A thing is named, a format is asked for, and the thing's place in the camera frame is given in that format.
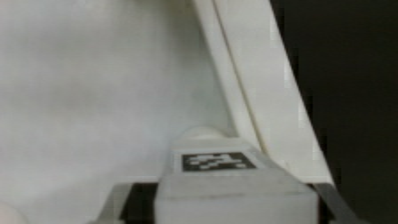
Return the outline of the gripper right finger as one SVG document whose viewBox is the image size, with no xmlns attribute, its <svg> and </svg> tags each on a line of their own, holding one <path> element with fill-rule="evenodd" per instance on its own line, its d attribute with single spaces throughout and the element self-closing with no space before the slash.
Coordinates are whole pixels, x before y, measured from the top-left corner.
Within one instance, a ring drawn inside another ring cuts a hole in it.
<svg viewBox="0 0 398 224">
<path fill-rule="evenodd" d="M 328 183 L 312 184 L 319 196 L 319 224 L 369 224 L 357 215 L 341 197 L 341 194 Z"/>
</svg>

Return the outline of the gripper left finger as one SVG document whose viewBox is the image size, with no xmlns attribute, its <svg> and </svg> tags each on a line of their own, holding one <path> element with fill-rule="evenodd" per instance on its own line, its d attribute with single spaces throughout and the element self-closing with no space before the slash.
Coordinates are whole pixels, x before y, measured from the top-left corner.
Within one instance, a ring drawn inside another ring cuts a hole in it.
<svg viewBox="0 0 398 224">
<path fill-rule="evenodd" d="M 124 221 L 120 219 L 120 213 L 127 200 L 131 186 L 133 186 L 131 183 L 119 183 L 111 187 L 99 215 L 94 220 L 94 224 L 124 224 Z"/>
</svg>

